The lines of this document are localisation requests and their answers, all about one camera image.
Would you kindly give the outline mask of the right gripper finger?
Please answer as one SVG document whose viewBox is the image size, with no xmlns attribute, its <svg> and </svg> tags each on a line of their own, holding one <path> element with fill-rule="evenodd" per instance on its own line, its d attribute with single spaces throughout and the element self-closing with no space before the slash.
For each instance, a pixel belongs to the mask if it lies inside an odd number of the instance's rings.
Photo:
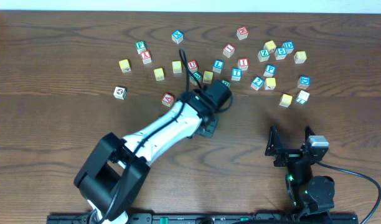
<svg viewBox="0 0 381 224">
<path fill-rule="evenodd" d="M 306 126 L 304 130 L 305 145 L 312 146 L 314 144 L 315 133 L 310 126 Z"/>
<path fill-rule="evenodd" d="M 275 126 L 270 127 L 265 156 L 278 156 L 283 153 L 283 144 Z"/>
</svg>

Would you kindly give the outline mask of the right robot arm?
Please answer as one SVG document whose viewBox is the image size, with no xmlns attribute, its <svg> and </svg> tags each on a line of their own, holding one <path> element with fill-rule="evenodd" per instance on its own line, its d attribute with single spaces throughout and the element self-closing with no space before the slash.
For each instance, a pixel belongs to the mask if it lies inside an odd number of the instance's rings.
<svg viewBox="0 0 381 224">
<path fill-rule="evenodd" d="M 296 222 L 332 223 L 330 209 L 334 208 L 334 180 L 328 176 L 313 175 L 311 166 L 322 160 L 329 150 L 324 136 L 316 135 L 308 126 L 305 142 L 299 149 L 287 149 L 281 142 L 275 126 L 270 135 L 265 156 L 275 158 L 275 167 L 286 167 L 286 188 L 295 208 L 288 218 Z"/>
</svg>

